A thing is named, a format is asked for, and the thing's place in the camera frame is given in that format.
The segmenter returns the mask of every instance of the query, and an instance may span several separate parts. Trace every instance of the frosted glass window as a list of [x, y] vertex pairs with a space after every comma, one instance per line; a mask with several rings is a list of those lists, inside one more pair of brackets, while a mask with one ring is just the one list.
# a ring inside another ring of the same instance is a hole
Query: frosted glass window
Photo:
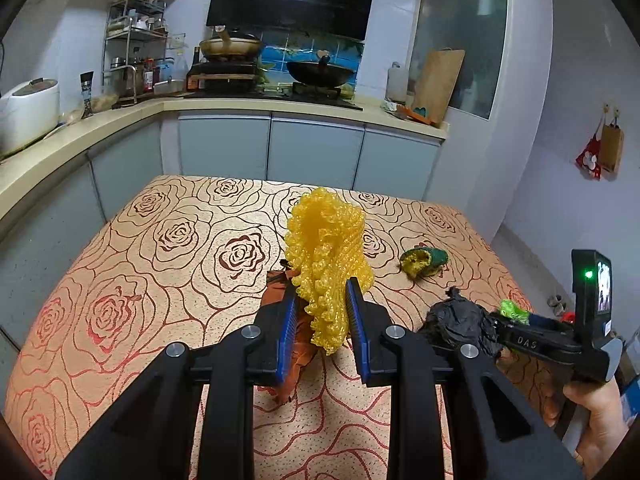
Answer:
[[409, 90], [430, 50], [466, 51], [449, 106], [488, 119], [498, 85], [507, 0], [421, 0]]

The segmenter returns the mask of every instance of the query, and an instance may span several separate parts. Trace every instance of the rose pattern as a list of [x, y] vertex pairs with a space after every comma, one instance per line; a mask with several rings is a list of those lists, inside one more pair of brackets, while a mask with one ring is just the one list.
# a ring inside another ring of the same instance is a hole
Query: rose pattern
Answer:
[[[169, 342], [197, 348], [252, 322], [267, 270], [280, 268], [290, 209], [311, 189], [162, 176], [100, 231], [43, 306], [8, 389], [6, 420], [46, 476]], [[336, 192], [367, 213], [363, 248], [376, 283], [366, 299], [385, 305], [393, 320], [417, 329], [452, 285], [487, 308], [510, 298], [530, 309], [458, 211]], [[449, 253], [441, 275], [413, 283], [400, 271], [399, 255], [415, 246]], [[256, 391], [258, 478], [386, 476], [389, 390], [360, 384], [350, 343], [329, 358], [318, 353], [289, 404], [275, 409], [268, 391]], [[522, 356], [503, 358], [500, 368], [540, 409], [546, 368]], [[452, 478], [442, 396], [438, 403]], [[203, 413], [201, 403], [196, 449]]]

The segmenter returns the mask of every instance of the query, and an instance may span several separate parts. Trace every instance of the wooden cutting board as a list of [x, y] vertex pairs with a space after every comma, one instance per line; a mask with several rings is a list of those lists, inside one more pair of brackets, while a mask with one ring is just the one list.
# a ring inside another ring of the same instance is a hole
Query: wooden cutting board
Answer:
[[427, 57], [415, 83], [413, 108], [425, 108], [433, 123], [440, 124], [444, 119], [463, 59], [464, 50], [433, 50]]

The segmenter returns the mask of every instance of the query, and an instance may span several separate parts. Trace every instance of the metal screw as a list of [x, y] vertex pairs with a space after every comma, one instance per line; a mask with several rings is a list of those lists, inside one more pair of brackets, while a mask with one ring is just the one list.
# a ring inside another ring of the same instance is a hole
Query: metal screw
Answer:
[[475, 346], [466, 344], [460, 347], [460, 353], [467, 359], [473, 359], [474, 357], [478, 357], [480, 352]]
[[169, 357], [180, 357], [187, 349], [182, 343], [171, 343], [167, 346], [165, 352]]
[[260, 327], [256, 325], [247, 325], [242, 329], [241, 334], [245, 339], [255, 339], [260, 335]]
[[385, 333], [391, 339], [402, 339], [406, 332], [404, 331], [404, 328], [402, 328], [399, 325], [391, 325], [391, 326], [386, 327]]

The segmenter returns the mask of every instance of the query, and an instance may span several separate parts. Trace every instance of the human hand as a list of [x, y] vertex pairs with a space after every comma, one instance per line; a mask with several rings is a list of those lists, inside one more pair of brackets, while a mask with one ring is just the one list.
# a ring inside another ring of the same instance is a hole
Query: human hand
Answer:
[[584, 473], [593, 478], [611, 458], [625, 437], [628, 427], [622, 417], [620, 391], [615, 380], [606, 384], [571, 382], [564, 396], [591, 412], [577, 452], [584, 460]]

